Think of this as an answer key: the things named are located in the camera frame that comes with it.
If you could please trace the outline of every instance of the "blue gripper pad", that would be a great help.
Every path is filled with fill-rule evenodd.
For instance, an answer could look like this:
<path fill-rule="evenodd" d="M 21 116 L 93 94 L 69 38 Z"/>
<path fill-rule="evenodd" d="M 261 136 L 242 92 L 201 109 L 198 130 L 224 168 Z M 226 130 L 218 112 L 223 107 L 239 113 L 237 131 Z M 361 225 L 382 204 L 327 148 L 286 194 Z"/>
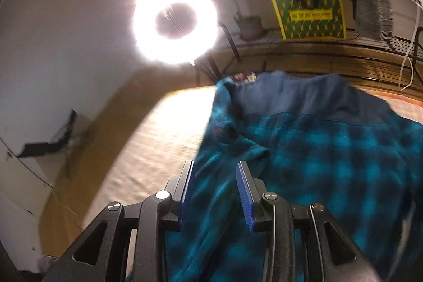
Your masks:
<path fill-rule="evenodd" d="M 181 213 L 179 215 L 179 224 L 182 225 L 183 217 L 187 214 L 187 211 L 191 204 L 192 194 L 194 193 L 194 182 L 195 182 L 195 171 L 194 161 L 187 160 L 185 166 L 189 164 L 189 170 L 187 172 L 187 180 L 183 189 L 181 197 Z"/>
<path fill-rule="evenodd" d="M 253 195 L 249 184 L 254 183 L 245 162 L 239 162 L 236 166 L 236 184 L 238 185 L 238 192 L 240 193 L 242 209 L 244 211 L 245 222 L 247 223 L 250 231 L 254 230 L 255 218 L 254 218 L 254 201 Z"/>

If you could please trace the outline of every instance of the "plant pot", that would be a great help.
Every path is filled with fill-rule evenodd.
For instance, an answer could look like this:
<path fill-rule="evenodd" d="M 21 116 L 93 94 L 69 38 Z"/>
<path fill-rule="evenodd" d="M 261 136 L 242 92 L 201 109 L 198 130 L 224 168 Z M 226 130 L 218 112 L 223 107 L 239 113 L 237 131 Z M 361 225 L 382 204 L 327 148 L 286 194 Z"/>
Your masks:
<path fill-rule="evenodd" d="M 264 34 L 261 17 L 252 16 L 241 19 L 236 22 L 241 32 L 241 39 L 244 41 L 254 41 L 261 38 Z"/>

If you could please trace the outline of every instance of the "white cable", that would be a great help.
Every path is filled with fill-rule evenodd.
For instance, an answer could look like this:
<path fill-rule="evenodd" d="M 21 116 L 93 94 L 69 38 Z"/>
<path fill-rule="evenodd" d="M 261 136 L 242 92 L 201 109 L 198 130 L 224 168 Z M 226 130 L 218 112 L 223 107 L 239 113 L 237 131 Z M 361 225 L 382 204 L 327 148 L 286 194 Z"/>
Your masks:
<path fill-rule="evenodd" d="M 400 73 L 399 73 L 399 80 L 398 80 L 398 88 L 400 89 L 400 91 L 403 91 L 406 88 L 408 88 L 413 83 L 413 78 L 414 78 L 413 66 L 412 66 L 411 59 L 410 59 L 408 54 L 411 51 L 411 48 L 413 46 L 413 43 L 414 43 L 414 40 L 415 40 L 415 37 L 416 37 L 416 34 L 417 34 L 417 28 L 419 26 L 419 20 L 420 20 L 420 9 L 423 9 L 423 0 L 414 0 L 414 2 L 417 5 L 416 24 L 415 24 L 415 27 L 414 27 L 413 36 L 411 38 L 410 45 L 408 46 L 407 52 L 405 51 L 404 47 L 400 44 L 397 37 L 394 36 L 396 42 L 399 44 L 399 46 L 401 47 L 401 49 L 405 53 L 405 56 L 404 56 L 404 59 L 402 61 L 402 65 L 401 65 L 401 70 L 400 70 Z M 401 89 L 401 77 L 402 77 L 402 72 L 404 70 L 404 65 L 405 65 L 405 62 L 407 61 L 407 59 L 410 62 L 410 67 L 411 67 L 411 80 L 410 80 L 410 83 L 407 86 L 405 86 L 404 88 Z"/>

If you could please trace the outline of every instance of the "metal screw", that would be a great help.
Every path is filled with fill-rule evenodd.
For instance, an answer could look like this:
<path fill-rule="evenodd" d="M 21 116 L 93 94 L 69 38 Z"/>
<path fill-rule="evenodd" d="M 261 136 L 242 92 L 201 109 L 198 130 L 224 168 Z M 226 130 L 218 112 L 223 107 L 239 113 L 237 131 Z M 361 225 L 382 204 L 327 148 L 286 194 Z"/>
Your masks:
<path fill-rule="evenodd" d="M 267 191 L 266 193 L 263 194 L 263 196 L 266 200 L 269 200 L 269 201 L 274 201 L 278 198 L 276 193 L 273 193 L 271 191 Z"/>
<path fill-rule="evenodd" d="M 159 200 L 165 200 L 165 199 L 167 199 L 169 197 L 169 195 L 170 195 L 170 193 L 168 191 L 166 191 L 166 190 L 160 190 L 160 191 L 158 191 L 156 193 L 156 197 Z"/>
<path fill-rule="evenodd" d="M 110 202 L 107 205 L 107 209 L 110 210 L 111 212 L 118 210 L 120 207 L 121 207 L 121 204 L 119 202 L 116 202 L 116 201 Z"/>
<path fill-rule="evenodd" d="M 321 212 L 324 210 L 324 206 L 318 202 L 313 203 L 312 208 L 318 212 Z"/>

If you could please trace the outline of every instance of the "ring light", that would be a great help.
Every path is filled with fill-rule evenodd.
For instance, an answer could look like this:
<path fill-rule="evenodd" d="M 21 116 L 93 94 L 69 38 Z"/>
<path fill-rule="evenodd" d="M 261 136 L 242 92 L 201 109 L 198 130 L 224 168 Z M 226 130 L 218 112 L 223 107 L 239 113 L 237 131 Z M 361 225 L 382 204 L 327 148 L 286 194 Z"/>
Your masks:
<path fill-rule="evenodd" d="M 196 13 L 197 24 L 186 36 L 170 40 L 158 34 L 156 16 L 175 3 L 189 5 Z M 133 21 L 141 52 L 168 64 L 193 61 L 213 47 L 217 37 L 217 12 L 211 0 L 137 0 Z"/>

